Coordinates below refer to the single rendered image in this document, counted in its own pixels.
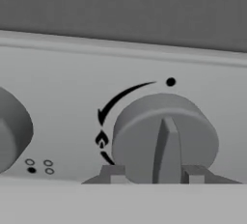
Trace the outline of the pale grey stove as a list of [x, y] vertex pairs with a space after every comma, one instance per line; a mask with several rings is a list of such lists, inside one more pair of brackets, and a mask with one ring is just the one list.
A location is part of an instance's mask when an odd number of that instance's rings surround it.
[[207, 167], [247, 184], [247, 55], [0, 31], [0, 87], [27, 109], [34, 135], [0, 179], [84, 183], [112, 156], [114, 125], [134, 100], [192, 101], [217, 132]]

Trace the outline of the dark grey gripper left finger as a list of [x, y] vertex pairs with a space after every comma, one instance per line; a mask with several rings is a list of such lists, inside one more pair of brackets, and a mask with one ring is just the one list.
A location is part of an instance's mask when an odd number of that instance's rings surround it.
[[122, 165], [103, 165], [98, 175], [84, 181], [84, 184], [131, 184]]

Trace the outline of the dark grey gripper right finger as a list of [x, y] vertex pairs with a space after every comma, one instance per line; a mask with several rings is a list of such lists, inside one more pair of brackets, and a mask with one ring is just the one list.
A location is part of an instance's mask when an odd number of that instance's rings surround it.
[[183, 165], [182, 183], [209, 183], [209, 184], [239, 184], [239, 182], [213, 174], [210, 170], [201, 165]]

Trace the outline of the grey stove knob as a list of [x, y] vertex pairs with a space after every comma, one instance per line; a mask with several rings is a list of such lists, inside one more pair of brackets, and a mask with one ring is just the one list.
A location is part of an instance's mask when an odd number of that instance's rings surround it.
[[135, 183], [179, 183], [185, 165], [209, 167], [217, 132], [187, 98], [154, 94], [131, 102], [114, 125], [112, 156]]
[[33, 122], [24, 105], [0, 87], [0, 174], [10, 169], [30, 144]]

